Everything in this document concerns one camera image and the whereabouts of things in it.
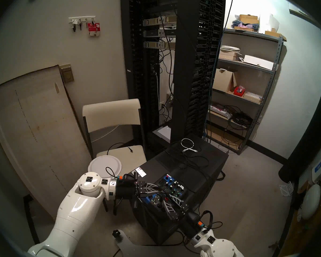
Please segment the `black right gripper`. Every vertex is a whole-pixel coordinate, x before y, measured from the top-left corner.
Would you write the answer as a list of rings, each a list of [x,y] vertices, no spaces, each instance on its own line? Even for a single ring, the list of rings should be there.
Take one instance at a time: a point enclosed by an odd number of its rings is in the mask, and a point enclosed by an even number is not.
[[[196,237],[204,228],[204,224],[200,221],[200,215],[193,210],[188,210],[188,204],[169,195],[169,200],[163,200],[163,208],[170,220],[177,221],[179,229],[186,237]]]

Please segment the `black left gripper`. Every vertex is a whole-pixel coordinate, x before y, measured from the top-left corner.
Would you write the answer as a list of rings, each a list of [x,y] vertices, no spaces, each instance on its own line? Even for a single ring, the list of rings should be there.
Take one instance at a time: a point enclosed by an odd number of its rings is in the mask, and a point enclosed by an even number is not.
[[[123,175],[116,179],[115,200],[127,199],[135,201],[137,198],[152,200],[161,187],[146,181],[139,181],[139,175]]]

